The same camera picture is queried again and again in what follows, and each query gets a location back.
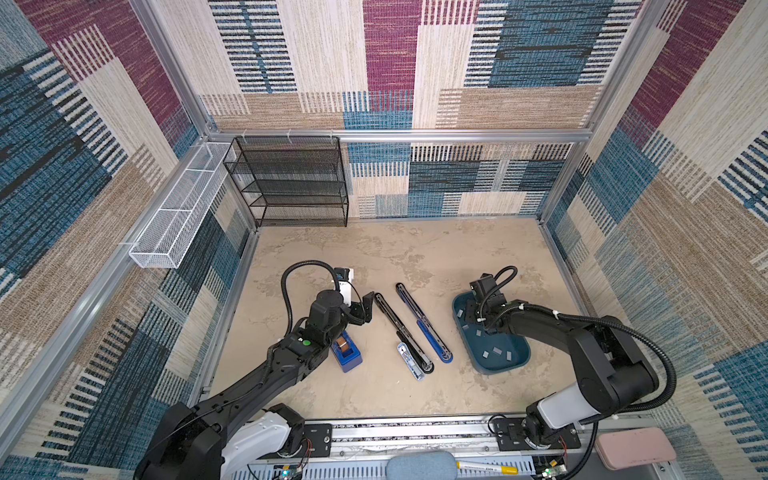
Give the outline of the blue and black stapler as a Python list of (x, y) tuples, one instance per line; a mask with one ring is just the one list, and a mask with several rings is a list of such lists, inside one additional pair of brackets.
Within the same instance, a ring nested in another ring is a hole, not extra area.
[(405, 285), (398, 282), (395, 285), (395, 290), (398, 293), (401, 300), (408, 306), (411, 312), (416, 318), (416, 322), (422, 333), (425, 335), (427, 341), (443, 363), (451, 363), (453, 361), (453, 353), (447, 347), (445, 342), (437, 334), (436, 330), (432, 326), (431, 322), (423, 312), (421, 307), (414, 300), (410, 292)]

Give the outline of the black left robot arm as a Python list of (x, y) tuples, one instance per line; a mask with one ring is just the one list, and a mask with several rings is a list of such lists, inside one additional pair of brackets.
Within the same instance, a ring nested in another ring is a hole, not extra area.
[(267, 405), (320, 366), (348, 325), (369, 323), (375, 297), (345, 299), (338, 271), (314, 264), (331, 274), (333, 287), (317, 294), (304, 323), (290, 323), (266, 360), (219, 394), (167, 409), (134, 478), (222, 479), (284, 447), (300, 449), (303, 418), (285, 405)]

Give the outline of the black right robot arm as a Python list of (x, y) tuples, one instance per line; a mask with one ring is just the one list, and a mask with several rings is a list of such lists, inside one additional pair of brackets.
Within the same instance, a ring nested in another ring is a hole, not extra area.
[(618, 413), (643, 412), (664, 405), (677, 388), (671, 357), (653, 340), (613, 316), (571, 315), (524, 300), (509, 300), (502, 288), (517, 276), (509, 265), (470, 284), (469, 320), (490, 335), (531, 338), (569, 355), (575, 381), (530, 404), (517, 424), (490, 420), (500, 444), (521, 441), (533, 450), (565, 447), (564, 433), (588, 425), (590, 437), (578, 462), (564, 478), (573, 479), (597, 447), (599, 424)]

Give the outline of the teal plastic tray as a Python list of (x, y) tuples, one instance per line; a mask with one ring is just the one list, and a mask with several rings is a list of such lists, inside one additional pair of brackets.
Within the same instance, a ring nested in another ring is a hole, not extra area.
[[(488, 334), (484, 329), (475, 326), (470, 320), (474, 303), (471, 292), (459, 294), (452, 303), (454, 321), (474, 368), (481, 374), (493, 375), (525, 366), (531, 357), (528, 341), (517, 335)], [(465, 311), (463, 317), (457, 314), (460, 309)], [(482, 336), (475, 335), (478, 329), (482, 330)], [(501, 349), (502, 353), (496, 354), (494, 347)], [(489, 352), (488, 358), (482, 357), (483, 351)], [(506, 352), (511, 352), (511, 361), (505, 358)]]

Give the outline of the blue tape dispenser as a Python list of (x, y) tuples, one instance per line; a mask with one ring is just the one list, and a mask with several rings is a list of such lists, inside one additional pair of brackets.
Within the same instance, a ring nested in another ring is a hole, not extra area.
[(331, 348), (344, 373), (350, 372), (363, 362), (361, 351), (346, 331), (341, 333), (331, 345)]

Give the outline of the grey-blue fabric case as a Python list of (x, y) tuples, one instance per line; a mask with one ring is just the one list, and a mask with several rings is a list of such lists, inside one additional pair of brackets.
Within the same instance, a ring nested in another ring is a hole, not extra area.
[(456, 459), (445, 451), (400, 455), (386, 465), (387, 480), (456, 480), (457, 477)]

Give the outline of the yellow white marker pen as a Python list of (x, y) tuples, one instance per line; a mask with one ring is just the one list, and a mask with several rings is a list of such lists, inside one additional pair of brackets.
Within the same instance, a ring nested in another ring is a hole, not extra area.
[(479, 462), (457, 461), (456, 467), (460, 470), (476, 470), (492, 472), (500, 475), (518, 475), (519, 470), (512, 466), (493, 465)]

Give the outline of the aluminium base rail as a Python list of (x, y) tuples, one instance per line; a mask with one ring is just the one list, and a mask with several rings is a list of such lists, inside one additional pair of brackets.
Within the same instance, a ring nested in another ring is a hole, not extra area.
[(494, 436), (518, 422), (516, 414), (309, 420), (313, 450), (308, 456), (252, 459), (229, 476), (285, 479), (286, 468), (301, 466), (305, 479), (384, 479), (394, 457), (445, 451), (458, 461), (514, 467), (520, 479), (539, 479), (547, 469), (574, 467), (583, 456), (590, 433), (582, 427), (567, 431), (544, 450)]

